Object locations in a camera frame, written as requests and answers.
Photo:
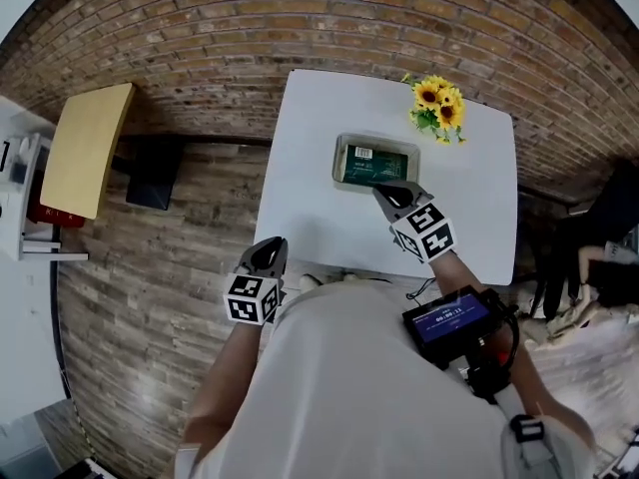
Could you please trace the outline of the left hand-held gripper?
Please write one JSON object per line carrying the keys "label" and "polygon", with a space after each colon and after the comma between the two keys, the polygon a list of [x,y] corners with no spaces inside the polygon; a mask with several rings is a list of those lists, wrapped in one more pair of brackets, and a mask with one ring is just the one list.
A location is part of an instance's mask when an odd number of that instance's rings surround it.
{"label": "left hand-held gripper", "polygon": [[[242,254],[237,273],[229,274],[225,282],[223,299],[230,321],[251,325],[274,322],[286,295],[279,278],[286,271],[288,256],[289,244],[282,237],[259,241]],[[245,273],[267,273],[270,277]]]}

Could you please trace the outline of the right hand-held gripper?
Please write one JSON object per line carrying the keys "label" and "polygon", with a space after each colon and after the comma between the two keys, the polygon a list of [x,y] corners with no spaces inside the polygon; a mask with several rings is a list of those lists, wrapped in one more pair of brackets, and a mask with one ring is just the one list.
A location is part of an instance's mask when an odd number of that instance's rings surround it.
{"label": "right hand-held gripper", "polygon": [[433,202],[423,204],[399,219],[401,203],[433,199],[433,195],[416,182],[394,180],[378,183],[373,186],[372,194],[386,219],[393,223],[391,228],[399,246],[419,261],[431,263],[455,249],[454,226]]}

